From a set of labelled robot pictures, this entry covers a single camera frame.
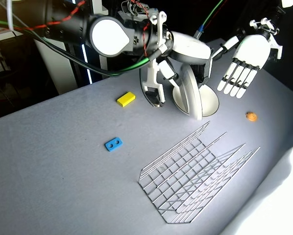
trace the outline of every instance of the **tabletop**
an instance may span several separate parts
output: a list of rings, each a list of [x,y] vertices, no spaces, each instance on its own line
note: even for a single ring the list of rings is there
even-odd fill
[[[215,91],[232,54],[213,65]],[[242,99],[216,91],[219,110],[197,121],[178,110],[163,82],[161,108],[147,102],[135,70],[0,118],[0,235],[221,232],[293,146],[293,92],[261,70]],[[136,99],[122,108],[116,99],[127,91]],[[257,122],[245,118],[248,111]],[[137,183],[140,170],[208,121],[203,142],[228,132],[214,154],[243,143],[245,152],[261,149],[193,223],[166,224]],[[115,137],[123,145],[108,152],[104,144]]]

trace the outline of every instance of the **yellow block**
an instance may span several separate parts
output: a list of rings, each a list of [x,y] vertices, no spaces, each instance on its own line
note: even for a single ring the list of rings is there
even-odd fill
[[[131,101],[133,101],[136,98],[135,94],[132,92],[128,92],[124,94],[122,97],[120,97],[117,100],[117,103],[121,105],[122,107],[125,107],[127,104],[129,104]]]

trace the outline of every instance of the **orange object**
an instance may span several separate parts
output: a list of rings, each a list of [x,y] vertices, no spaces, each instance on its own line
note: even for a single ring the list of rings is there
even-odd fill
[[[258,119],[258,116],[253,112],[247,112],[245,116],[249,121],[257,121]]]

